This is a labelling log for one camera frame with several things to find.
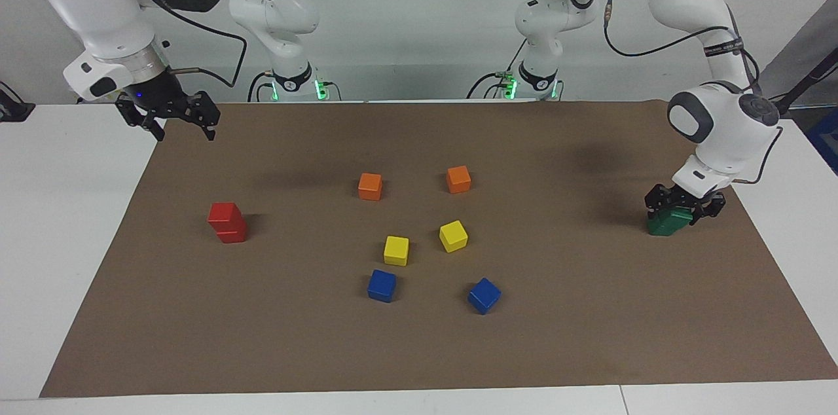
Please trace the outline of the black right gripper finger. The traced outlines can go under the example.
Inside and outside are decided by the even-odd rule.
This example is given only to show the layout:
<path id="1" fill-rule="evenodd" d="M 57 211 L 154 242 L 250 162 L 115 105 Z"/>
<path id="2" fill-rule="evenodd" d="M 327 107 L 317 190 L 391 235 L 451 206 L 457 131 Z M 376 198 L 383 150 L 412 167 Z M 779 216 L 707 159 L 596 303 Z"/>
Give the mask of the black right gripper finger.
<path id="1" fill-rule="evenodd" d="M 198 125 L 208 141 L 215 139 L 215 127 L 221 119 L 221 112 L 206 91 L 191 96 L 191 122 Z"/>
<path id="2" fill-rule="evenodd" d="M 141 114 L 128 97 L 117 98 L 117 110 L 125 122 L 132 128 L 143 128 L 153 135 L 157 141 L 164 140 L 165 132 L 156 120 L 155 114 Z"/>

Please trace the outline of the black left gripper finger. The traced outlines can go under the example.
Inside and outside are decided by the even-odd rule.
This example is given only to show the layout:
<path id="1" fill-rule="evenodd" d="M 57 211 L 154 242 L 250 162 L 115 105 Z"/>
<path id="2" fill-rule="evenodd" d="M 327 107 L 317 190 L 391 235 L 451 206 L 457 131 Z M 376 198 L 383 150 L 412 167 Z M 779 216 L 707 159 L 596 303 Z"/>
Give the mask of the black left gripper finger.
<path id="1" fill-rule="evenodd" d="M 697 224 L 701 218 L 718 216 L 724 206 L 724 193 L 709 193 L 704 198 L 692 198 L 691 210 L 693 218 L 691 225 Z"/>
<path id="2" fill-rule="evenodd" d="M 646 194 L 647 218 L 654 218 L 668 204 L 668 188 L 656 183 Z"/>

